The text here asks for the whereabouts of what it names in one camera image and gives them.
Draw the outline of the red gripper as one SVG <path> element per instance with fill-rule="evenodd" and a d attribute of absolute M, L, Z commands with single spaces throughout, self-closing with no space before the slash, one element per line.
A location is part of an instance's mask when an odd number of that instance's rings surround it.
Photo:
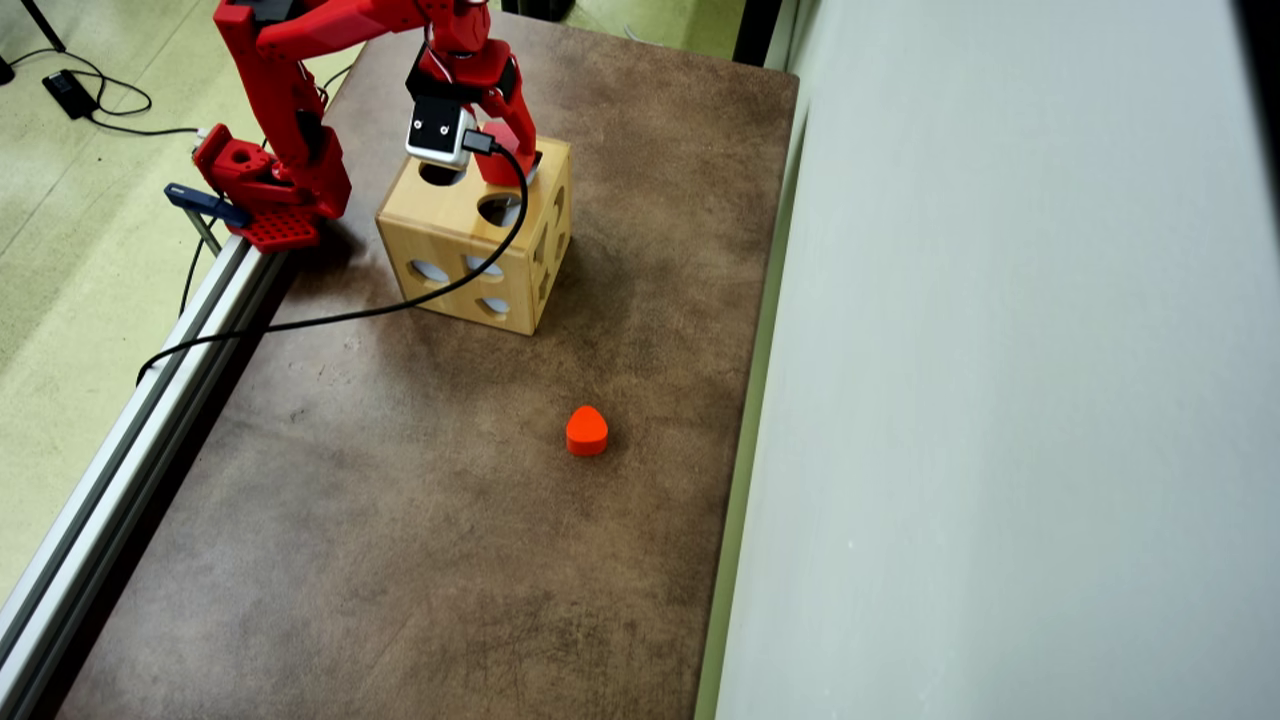
<path fill-rule="evenodd" d="M 532 163 L 538 135 L 522 95 L 522 76 L 507 42 L 486 40 L 475 51 L 439 47 L 433 27 L 424 31 L 404 87 L 412 97 L 443 97 L 484 109 L 484 132 L 518 163 Z"/>

